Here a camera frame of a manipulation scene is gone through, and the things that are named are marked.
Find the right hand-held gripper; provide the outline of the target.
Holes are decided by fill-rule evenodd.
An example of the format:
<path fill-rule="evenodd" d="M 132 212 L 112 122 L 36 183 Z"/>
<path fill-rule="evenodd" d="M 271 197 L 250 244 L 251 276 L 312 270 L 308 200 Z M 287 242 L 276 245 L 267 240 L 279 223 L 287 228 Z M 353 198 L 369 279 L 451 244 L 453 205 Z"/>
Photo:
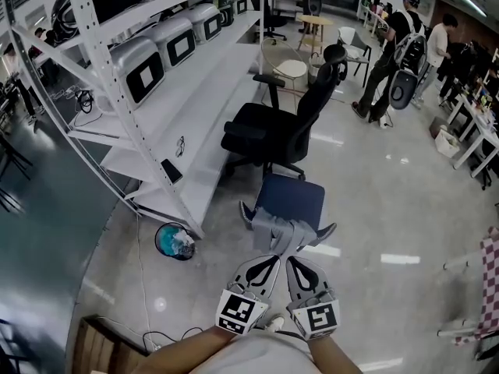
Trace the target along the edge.
<path fill-rule="evenodd" d="M 325 271 L 311 260 L 290 256 L 285 264 L 292 321 L 305 341 L 329 337 L 341 323 L 339 300 Z M 301 293 L 315 294 L 301 299 Z"/>

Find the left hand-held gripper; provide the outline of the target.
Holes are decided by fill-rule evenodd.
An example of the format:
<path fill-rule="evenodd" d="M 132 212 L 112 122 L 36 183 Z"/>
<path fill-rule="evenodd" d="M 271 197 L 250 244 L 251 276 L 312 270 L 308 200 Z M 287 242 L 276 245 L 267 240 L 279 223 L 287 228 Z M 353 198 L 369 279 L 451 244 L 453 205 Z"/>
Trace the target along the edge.
<path fill-rule="evenodd" d="M 281 260 L 275 255 L 242 263 L 221 294 L 215 325 L 235 335 L 248 334 L 270 308 L 280 267 Z"/>

